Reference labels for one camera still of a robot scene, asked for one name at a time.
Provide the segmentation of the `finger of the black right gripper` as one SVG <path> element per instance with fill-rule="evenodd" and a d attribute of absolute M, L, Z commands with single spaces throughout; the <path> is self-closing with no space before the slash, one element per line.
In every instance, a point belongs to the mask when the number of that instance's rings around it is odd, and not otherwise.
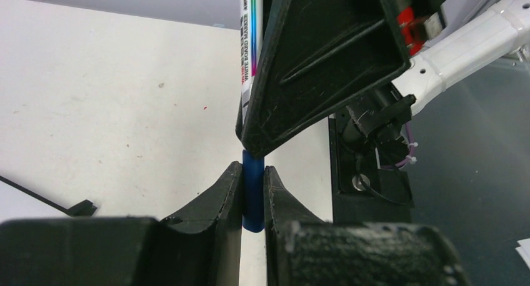
<path fill-rule="evenodd" d="M 236 134 L 262 158 L 410 66 L 396 0 L 263 0 L 264 39 Z"/>

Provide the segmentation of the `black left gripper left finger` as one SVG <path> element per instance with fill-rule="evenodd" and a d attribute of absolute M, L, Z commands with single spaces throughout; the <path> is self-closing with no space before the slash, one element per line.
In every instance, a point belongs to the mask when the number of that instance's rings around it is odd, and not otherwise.
<path fill-rule="evenodd" d="M 1 224 L 2 285 L 235 285 L 243 167 L 162 220 L 65 217 Z"/>

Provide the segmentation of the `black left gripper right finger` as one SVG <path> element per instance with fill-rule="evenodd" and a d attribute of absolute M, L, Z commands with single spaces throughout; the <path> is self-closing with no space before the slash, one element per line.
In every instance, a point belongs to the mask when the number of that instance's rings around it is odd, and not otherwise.
<path fill-rule="evenodd" d="M 321 220 L 264 171 L 268 285 L 469 285 L 438 229 L 405 223 Z"/>

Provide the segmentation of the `blue marker cap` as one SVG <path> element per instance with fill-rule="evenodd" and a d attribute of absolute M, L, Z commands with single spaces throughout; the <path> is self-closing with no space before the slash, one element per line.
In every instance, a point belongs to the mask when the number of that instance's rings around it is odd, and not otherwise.
<path fill-rule="evenodd" d="M 264 229 L 264 159 L 255 159 L 247 150 L 242 152 L 244 202 L 242 226 L 254 233 Z"/>

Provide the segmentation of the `white board marker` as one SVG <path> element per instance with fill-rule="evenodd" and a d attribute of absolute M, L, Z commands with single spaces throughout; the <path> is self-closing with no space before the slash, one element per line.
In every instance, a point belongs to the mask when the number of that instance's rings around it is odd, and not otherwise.
<path fill-rule="evenodd" d="M 241 112 L 245 121 L 263 43 L 263 0 L 240 0 Z"/>

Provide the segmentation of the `black-framed whiteboard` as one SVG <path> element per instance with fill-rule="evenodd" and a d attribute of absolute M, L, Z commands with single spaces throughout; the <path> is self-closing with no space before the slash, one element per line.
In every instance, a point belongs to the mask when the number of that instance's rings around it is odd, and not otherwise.
<path fill-rule="evenodd" d="M 91 217 L 97 209 L 90 200 L 82 200 L 71 207 L 64 207 L 1 177 L 1 220 L 16 217 Z"/>

